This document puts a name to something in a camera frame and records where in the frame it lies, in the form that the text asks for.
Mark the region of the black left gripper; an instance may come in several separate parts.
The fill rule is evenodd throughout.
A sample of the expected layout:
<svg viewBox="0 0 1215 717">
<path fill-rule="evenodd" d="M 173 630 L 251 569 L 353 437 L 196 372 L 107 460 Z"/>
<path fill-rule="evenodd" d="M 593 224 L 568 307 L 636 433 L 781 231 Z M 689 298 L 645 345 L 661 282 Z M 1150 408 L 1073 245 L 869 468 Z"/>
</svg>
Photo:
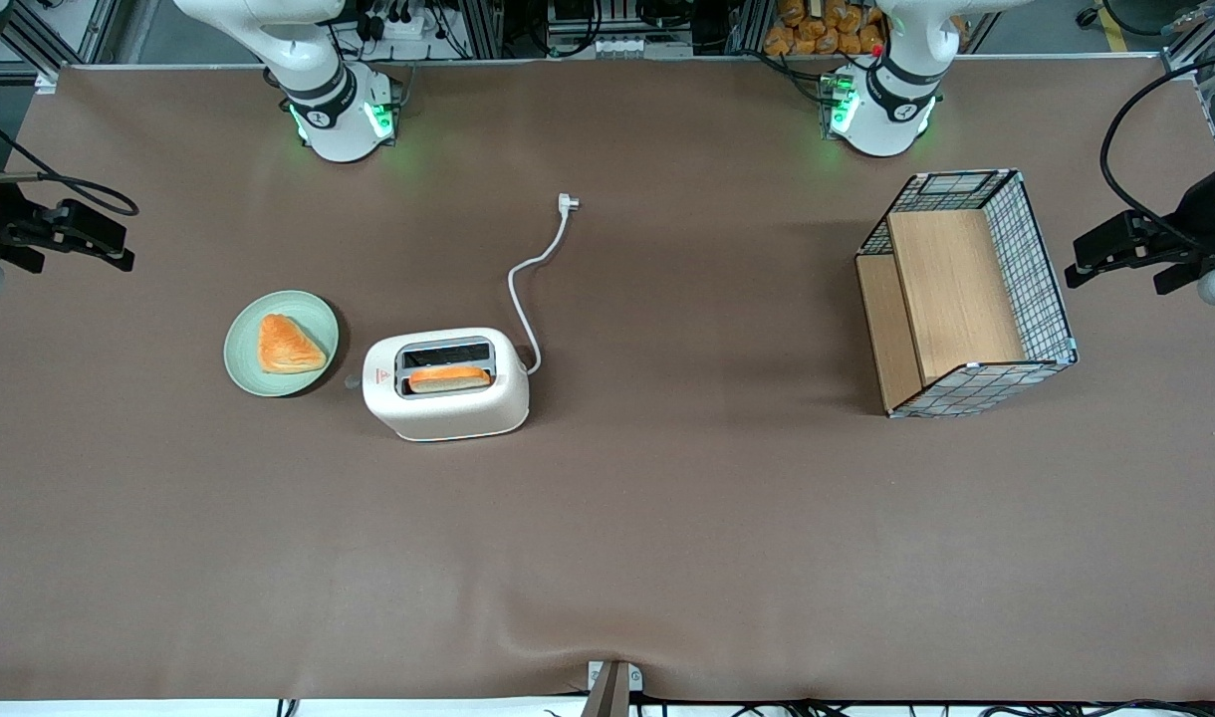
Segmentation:
<svg viewBox="0 0 1215 717">
<path fill-rule="evenodd" d="M 1215 169 L 1186 190 L 1172 211 L 1172 226 L 1200 252 L 1215 256 Z M 1066 269 L 1066 286 L 1079 289 L 1098 273 L 1140 269 L 1166 259 L 1166 233 L 1137 210 L 1121 210 L 1073 241 L 1074 262 Z M 1196 283 L 1215 269 L 1215 260 L 1175 262 L 1154 273 L 1157 295 L 1169 295 Z"/>
</svg>

